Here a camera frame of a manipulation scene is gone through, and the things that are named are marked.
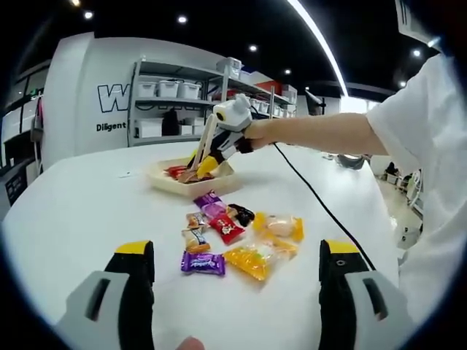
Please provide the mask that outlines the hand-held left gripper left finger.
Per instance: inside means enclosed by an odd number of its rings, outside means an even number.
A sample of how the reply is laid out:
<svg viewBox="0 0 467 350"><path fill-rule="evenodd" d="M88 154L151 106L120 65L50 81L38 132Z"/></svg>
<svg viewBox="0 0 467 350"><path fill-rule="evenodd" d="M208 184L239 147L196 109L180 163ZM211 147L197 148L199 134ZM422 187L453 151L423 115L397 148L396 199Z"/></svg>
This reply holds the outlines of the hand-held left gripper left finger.
<svg viewBox="0 0 467 350"><path fill-rule="evenodd" d="M55 326L71 349L154 349L152 241L119 246L66 299Z"/></svg>

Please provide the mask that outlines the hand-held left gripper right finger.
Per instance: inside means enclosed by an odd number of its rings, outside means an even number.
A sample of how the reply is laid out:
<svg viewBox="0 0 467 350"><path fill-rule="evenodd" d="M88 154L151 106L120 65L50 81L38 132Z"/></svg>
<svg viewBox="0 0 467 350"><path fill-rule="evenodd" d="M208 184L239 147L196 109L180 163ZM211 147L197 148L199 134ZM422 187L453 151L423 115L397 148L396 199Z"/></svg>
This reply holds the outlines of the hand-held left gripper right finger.
<svg viewBox="0 0 467 350"><path fill-rule="evenodd" d="M404 294L349 242L320 242L320 349L400 349L415 326Z"/></svg>

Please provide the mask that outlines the person's right hand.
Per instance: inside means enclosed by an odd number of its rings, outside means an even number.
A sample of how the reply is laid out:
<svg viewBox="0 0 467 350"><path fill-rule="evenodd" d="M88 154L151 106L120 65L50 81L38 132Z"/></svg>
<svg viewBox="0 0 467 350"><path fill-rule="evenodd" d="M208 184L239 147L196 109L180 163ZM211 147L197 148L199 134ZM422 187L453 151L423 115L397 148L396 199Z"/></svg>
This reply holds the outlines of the person's right hand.
<svg viewBox="0 0 467 350"><path fill-rule="evenodd" d="M258 150L277 142L274 120L255 120L244 131L244 137L251 143L253 150Z"/></svg>

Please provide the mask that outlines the person's left hand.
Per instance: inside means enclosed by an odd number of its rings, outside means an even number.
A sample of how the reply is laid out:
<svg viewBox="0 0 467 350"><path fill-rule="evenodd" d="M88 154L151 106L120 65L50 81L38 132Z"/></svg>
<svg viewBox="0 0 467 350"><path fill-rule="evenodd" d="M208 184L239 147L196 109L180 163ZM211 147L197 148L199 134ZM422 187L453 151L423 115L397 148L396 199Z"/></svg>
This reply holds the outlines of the person's left hand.
<svg viewBox="0 0 467 350"><path fill-rule="evenodd" d="M187 337L180 345L177 350L204 350L204 344L197 338L192 336Z"/></svg>

